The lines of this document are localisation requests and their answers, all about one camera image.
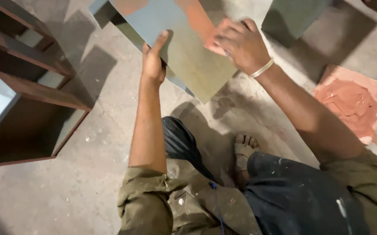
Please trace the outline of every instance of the dark trousers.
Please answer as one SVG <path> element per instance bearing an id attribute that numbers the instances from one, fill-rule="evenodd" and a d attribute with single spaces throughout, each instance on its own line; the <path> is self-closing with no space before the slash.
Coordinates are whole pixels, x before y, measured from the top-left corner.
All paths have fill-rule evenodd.
<path id="1" fill-rule="evenodd" d="M 215 181 L 184 124 L 173 117 L 162 123 L 167 155 Z M 249 157 L 247 168 L 244 195 L 263 234 L 369 234 L 361 204 L 326 172 L 262 152 Z"/>

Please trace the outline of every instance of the bracelet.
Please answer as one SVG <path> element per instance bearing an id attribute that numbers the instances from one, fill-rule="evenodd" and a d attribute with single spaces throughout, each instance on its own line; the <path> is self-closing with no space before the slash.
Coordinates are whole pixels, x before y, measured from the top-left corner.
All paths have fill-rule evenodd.
<path id="1" fill-rule="evenodd" d="M 267 69 L 269 69 L 273 65 L 273 63 L 274 63 L 274 60 L 271 58 L 271 60 L 269 60 L 269 62 L 264 67 L 260 68 L 257 72 L 251 74 L 250 77 L 252 77 L 252 78 L 258 77 L 263 72 L 265 72 Z"/>

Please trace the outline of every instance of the dusty floor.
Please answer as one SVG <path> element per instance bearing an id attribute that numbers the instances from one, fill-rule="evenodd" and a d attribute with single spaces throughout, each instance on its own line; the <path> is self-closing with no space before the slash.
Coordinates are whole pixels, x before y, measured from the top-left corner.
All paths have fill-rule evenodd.
<path id="1" fill-rule="evenodd" d="M 15 2 L 48 25 L 94 109 L 56 159 L 0 167 L 0 234 L 116 234 L 116 200 L 129 157 L 141 54 L 113 24 L 97 25 L 87 11 L 92 0 Z M 213 0 L 205 9 L 212 17 L 249 16 L 260 25 L 270 3 Z M 309 92 L 328 63 L 377 79 L 377 13 L 359 0 L 329 7 L 291 49 L 273 41 L 267 45 L 276 62 Z M 206 105 L 168 81 L 160 98 L 162 115 L 181 118 L 205 164 L 229 186 L 237 132 L 260 136 L 270 153 L 317 166 L 286 116 L 244 74 Z M 377 153 L 373 144 L 369 148 Z"/>

